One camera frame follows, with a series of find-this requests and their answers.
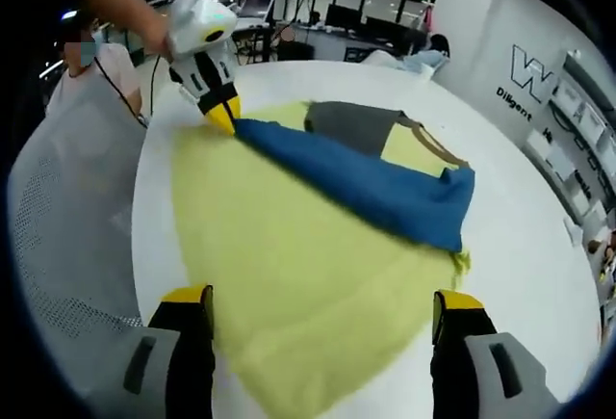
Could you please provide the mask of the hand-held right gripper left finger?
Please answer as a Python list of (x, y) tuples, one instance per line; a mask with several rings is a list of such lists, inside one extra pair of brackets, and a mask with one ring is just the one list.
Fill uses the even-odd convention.
[(177, 288), (165, 296), (137, 340), (122, 390), (164, 418), (211, 418), (215, 372), (214, 287)]

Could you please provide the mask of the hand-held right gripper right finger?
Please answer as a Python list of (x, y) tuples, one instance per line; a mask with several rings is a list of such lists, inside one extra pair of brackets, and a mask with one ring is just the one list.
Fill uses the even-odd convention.
[(546, 369), (512, 334), (498, 332), (471, 295), (438, 290), (430, 362), (434, 418), (549, 418)]

